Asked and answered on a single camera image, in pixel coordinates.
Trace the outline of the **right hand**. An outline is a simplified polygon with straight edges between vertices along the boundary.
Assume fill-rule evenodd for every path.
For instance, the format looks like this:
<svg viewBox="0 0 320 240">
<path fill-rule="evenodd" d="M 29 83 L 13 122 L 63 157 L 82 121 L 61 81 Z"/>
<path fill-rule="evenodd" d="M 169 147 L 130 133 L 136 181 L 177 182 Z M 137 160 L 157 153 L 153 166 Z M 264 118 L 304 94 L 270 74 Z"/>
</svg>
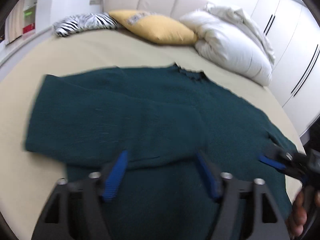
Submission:
<svg viewBox="0 0 320 240">
<path fill-rule="evenodd" d="M 307 221 L 307 211 L 303 204 L 305 202 L 305 193 L 310 187 L 304 187 L 297 194 L 295 201 L 292 204 L 292 211 L 285 221 L 290 239 L 296 239 L 301 236 L 304 231 Z"/>
</svg>

